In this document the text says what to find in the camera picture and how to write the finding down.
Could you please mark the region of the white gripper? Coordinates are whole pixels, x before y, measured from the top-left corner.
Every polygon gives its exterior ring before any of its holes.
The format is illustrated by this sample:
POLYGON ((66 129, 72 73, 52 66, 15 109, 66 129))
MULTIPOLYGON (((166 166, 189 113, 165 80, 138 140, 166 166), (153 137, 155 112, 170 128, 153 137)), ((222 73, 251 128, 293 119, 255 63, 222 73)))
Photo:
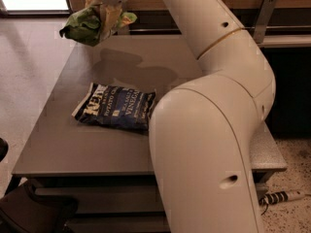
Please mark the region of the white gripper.
MULTIPOLYGON (((100 41, 104 41, 117 31, 118 20, 122 12, 122 7, 121 5, 118 4, 124 3, 127 0, 101 0, 101 1, 104 4, 100 6, 100 19, 102 22, 100 41)), ((85 7, 99 4, 100 0, 86 0, 85 7)))

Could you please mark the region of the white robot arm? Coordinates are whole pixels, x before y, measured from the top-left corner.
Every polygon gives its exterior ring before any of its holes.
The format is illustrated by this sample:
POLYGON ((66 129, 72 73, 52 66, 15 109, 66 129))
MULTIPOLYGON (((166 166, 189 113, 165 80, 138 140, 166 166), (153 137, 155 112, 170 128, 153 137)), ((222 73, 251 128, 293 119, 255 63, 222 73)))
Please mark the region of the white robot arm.
POLYGON ((162 0, 202 77, 167 92, 149 127, 171 233, 264 233, 250 142, 274 102, 275 78, 222 0, 162 0))

